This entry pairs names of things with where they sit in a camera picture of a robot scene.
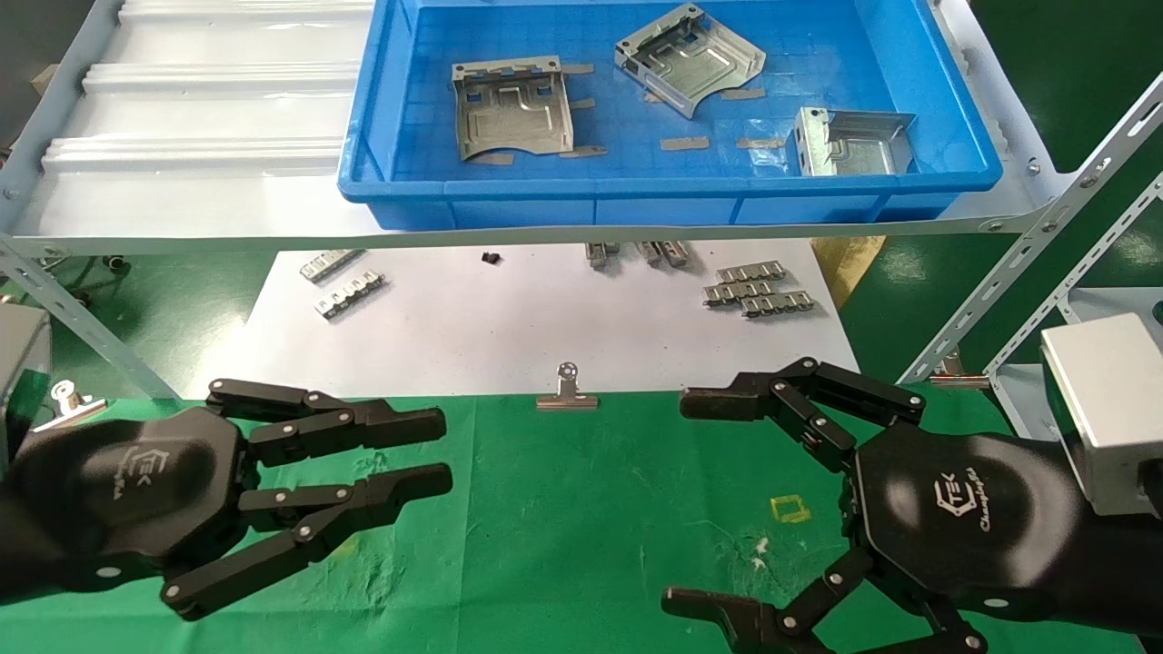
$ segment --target robotic hand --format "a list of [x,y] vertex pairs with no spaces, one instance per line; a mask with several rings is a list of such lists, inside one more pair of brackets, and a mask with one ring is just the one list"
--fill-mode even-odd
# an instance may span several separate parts
[[[811,400],[885,429],[857,446]],[[775,374],[741,372],[726,389],[690,389],[680,410],[693,419],[770,418],[844,476],[850,550],[787,606],[664,592],[664,611],[716,623],[736,654],[830,653],[813,628],[864,580],[934,631],[868,653],[985,652],[985,638],[958,610],[1163,632],[1163,523],[1098,516],[1059,443],[926,432],[922,398],[813,358]]]
[[[213,382],[206,404],[165,420],[28,434],[0,482],[0,603],[160,576],[162,602],[197,620],[321,561],[355,532],[394,524],[406,502],[452,488],[448,465],[435,464],[256,490],[257,463],[436,440],[438,408],[397,412],[231,379]],[[273,424],[248,440],[227,418]],[[279,533],[227,555],[250,527]]]

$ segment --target blue plastic tray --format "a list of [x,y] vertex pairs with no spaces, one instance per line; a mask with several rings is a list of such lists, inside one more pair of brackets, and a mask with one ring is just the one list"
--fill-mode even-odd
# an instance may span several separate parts
[[[549,225],[773,225],[936,218],[984,191],[1001,163],[923,0],[698,2],[766,55],[747,84],[764,98],[704,100],[688,121],[613,63],[614,43],[680,2],[379,0],[340,164],[340,190],[390,229]],[[558,55],[593,64],[566,79],[576,145],[586,158],[513,150],[512,166],[459,159],[451,67]],[[915,161],[906,175],[801,177],[784,149],[802,106],[897,111]],[[705,150],[659,141],[707,136]]]

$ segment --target metal shelf rack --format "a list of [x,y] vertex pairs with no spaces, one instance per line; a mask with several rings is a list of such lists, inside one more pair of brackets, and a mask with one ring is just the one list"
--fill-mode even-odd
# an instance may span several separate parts
[[968,0],[932,9],[1004,177],[932,221],[763,227],[380,229],[335,168],[371,0],[97,0],[0,173],[0,271],[152,397],[170,386],[36,257],[583,241],[1012,233],[998,266],[901,375],[919,381],[1163,122],[1163,74],[1083,166],[1055,170]]

